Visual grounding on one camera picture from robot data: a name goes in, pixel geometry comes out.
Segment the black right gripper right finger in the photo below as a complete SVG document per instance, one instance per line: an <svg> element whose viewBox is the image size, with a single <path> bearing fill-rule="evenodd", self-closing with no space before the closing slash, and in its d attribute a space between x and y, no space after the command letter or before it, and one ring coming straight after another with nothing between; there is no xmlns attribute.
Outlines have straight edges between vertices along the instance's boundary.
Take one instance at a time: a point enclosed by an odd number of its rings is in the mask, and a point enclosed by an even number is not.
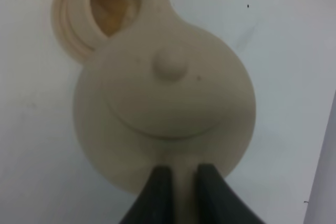
<svg viewBox="0 0 336 224"><path fill-rule="evenodd" d="M233 192L212 164L200 164L197 168L196 199L199 223L263 223Z"/></svg>

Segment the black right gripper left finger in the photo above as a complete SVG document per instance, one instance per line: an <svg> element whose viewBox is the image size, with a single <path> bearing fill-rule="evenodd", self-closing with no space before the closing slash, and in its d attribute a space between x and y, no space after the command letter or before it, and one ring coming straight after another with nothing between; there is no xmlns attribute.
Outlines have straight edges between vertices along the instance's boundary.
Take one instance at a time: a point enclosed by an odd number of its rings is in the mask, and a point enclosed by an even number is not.
<svg viewBox="0 0 336 224"><path fill-rule="evenodd" d="M164 224L174 222L172 171L153 168L135 203L120 221L123 224Z"/></svg>

